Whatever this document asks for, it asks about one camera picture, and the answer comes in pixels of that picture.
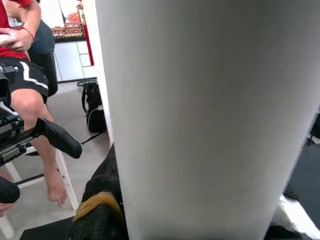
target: black chair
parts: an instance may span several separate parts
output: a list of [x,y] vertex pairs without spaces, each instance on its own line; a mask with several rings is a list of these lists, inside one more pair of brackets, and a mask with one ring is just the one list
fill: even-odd
[[57,70],[55,64],[54,52],[50,52],[46,55],[29,55],[32,63],[37,64],[43,68],[44,74],[48,78],[49,95],[54,95],[58,91]]

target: black textured fabric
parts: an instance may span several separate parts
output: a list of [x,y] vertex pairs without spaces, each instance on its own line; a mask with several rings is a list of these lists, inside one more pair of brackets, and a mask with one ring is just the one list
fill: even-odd
[[[86,184],[82,202],[100,192],[111,192],[124,213],[114,146]],[[69,237],[71,240],[127,240],[128,233],[117,225],[110,207],[100,204],[71,225]]]
[[299,196],[294,192],[291,186],[288,184],[283,192],[283,195],[288,199],[299,201]]

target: red shirt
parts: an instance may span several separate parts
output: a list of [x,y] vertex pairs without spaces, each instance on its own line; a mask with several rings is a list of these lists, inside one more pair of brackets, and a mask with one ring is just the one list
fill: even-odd
[[[32,2],[32,0],[11,0],[11,1],[17,2],[24,8],[27,7]],[[0,28],[10,28],[6,9],[1,0],[0,0]],[[0,57],[15,57],[19,59],[28,58],[24,52],[13,51],[7,47],[0,47]]]

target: hand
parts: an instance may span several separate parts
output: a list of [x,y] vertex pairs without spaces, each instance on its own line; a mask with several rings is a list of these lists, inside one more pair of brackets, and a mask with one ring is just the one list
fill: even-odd
[[0,28],[0,34],[10,35],[11,38],[0,42],[1,47],[7,47],[17,52],[26,52],[33,43],[30,33],[25,30],[14,30],[11,28]]

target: knee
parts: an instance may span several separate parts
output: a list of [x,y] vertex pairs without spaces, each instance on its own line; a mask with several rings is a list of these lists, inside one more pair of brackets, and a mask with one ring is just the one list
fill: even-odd
[[17,111],[25,120],[33,121],[42,116],[44,103],[42,99],[36,97],[14,97],[12,98],[12,108]]

